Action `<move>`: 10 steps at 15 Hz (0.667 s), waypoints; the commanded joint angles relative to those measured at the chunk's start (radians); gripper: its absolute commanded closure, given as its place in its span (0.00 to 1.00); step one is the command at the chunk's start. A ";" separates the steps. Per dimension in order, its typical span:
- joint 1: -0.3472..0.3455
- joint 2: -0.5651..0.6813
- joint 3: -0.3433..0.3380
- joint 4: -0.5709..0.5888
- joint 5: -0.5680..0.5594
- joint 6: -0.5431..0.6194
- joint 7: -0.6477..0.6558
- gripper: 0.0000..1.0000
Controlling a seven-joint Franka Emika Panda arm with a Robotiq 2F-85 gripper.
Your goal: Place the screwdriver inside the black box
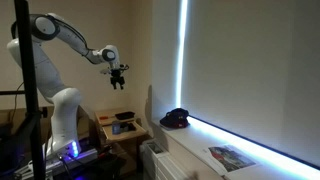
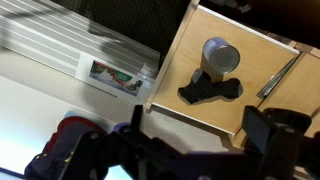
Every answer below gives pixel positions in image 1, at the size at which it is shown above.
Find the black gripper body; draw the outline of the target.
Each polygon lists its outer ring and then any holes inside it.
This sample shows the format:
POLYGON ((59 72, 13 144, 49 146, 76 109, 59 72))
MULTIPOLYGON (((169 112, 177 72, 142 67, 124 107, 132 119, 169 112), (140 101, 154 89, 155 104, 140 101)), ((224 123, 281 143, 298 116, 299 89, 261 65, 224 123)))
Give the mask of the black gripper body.
POLYGON ((120 70, 112 70, 111 71, 111 83, 112 84, 124 84, 125 80, 124 78, 121 76, 121 71, 120 70))

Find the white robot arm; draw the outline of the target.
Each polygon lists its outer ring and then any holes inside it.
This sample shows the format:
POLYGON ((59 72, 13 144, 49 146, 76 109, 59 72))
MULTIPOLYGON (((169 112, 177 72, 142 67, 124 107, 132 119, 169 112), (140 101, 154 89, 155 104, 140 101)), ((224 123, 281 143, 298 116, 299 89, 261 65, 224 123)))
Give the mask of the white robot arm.
POLYGON ((77 110, 81 94, 78 89, 67 87, 63 83, 41 44, 58 38, 91 64, 108 63, 109 67, 101 73, 111 75, 110 81, 114 89, 116 84, 123 88, 125 81, 121 74, 129 66, 120 63, 119 53, 114 45, 106 45, 100 50, 88 48, 83 35, 57 14, 31 14, 29 21, 36 85, 45 100, 54 105, 51 117, 52 136, 48 140, 48 147, 44 147, 46 157, 51 159, 64 154, 77 157, 81 152, 77 134, 77 110))

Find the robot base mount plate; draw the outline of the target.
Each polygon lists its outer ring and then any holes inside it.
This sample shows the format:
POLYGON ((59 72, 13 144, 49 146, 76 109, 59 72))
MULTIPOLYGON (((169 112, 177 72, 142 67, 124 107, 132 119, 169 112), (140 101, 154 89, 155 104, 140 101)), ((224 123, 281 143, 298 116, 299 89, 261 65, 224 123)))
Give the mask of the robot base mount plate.
MULTIPOLYGON (((95 160, 98 156, 95 148, 82 150, 77 141, 71 141, 64 148, 56 153, 52 153, 51 157, 47 157, 45 161, 45 180, 53 180, 53 177, 61 173, 71 171, 81 165, 95 160)), ((33 164, 29 162, 24 167, 14 172, 15 180, 35 180, 33 164)))

